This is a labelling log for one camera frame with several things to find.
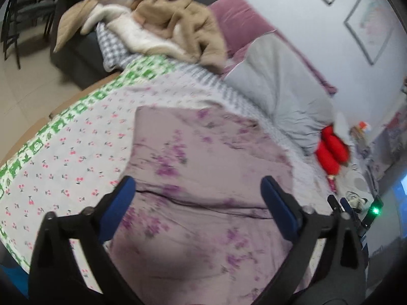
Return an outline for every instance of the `checkered fabric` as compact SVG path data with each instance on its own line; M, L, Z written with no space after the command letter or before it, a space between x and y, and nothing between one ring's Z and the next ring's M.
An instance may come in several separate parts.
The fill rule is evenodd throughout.
M121 66L121 62L130 56L130 52L123 42L116 34L107 29L106 24L103 22L99 22L96 26L96 35L100 51L102 52L103 67L105 70L110 72L114 69L124 69L124 67ZM141 54L133 54L132 56L141 56Z

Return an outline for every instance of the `tiled floor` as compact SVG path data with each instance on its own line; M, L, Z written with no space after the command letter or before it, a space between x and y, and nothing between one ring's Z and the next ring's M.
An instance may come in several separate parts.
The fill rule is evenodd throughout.
M21 33L18 41L21 70L14 47L7 60L0 56L0 161L39 118L80 91L50 62L50 48L38 25Z

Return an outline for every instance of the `mauve cushion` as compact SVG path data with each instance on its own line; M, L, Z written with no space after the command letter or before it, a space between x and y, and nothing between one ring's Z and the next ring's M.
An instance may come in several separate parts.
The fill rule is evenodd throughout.
M229 57L262 34L274 30L245 0L218 0L209 8L223 33Z
M301 54L274 26L269 24L246 0L218 0L209 8L214 13L226 41L227 53L234 61L223 69L222 79L243 61L250 44L267 32L274 32L294 51L318 79L327 93L333 96L338 89Z

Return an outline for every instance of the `stuffed toy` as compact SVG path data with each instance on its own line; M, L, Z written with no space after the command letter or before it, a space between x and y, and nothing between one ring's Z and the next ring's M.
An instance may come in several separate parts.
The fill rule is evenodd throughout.
M315 152L317 159L328 175L337 175L340 164L349 159L349 150L342 140L333 132L333 127L327 126L321 131L321 142Z

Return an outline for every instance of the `chair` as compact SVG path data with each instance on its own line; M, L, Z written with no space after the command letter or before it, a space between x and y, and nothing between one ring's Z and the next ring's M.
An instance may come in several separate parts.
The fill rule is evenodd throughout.
M7 49L14 44L18 69L21 69L20 55L18 52L18 24L27 21L36 21L46 18L44 39L49 37L55 12L54 0L9 0L5 18L3 20L1 41L3 41L4 59L7 60Z

